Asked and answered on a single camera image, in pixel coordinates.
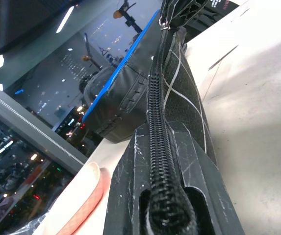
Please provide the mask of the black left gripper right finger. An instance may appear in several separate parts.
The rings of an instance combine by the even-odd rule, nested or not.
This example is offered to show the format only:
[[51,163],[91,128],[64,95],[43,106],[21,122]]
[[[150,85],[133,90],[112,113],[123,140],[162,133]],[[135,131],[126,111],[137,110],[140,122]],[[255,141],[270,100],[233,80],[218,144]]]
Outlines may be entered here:
[[183,123],[172,121],[169,124],[173,130],[182,185],[196,213],[198,233],[244,234],[217,166]]

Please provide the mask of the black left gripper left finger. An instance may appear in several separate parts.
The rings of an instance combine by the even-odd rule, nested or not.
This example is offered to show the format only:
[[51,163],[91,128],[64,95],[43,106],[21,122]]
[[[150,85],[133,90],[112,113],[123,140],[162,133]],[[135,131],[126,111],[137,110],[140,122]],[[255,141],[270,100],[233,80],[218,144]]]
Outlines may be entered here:
[[138,127],[111,179],[104,235],[147,235],[150,198],[149,128]]

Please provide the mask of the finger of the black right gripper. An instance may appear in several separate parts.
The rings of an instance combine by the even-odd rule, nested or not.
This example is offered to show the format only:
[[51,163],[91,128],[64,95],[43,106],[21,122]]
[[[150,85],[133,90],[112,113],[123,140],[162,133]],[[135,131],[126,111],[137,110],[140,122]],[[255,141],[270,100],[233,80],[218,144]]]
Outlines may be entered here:
[[208,2],[208,0],[183,0],[177,13],[177,24],[187,24],[208,4]]

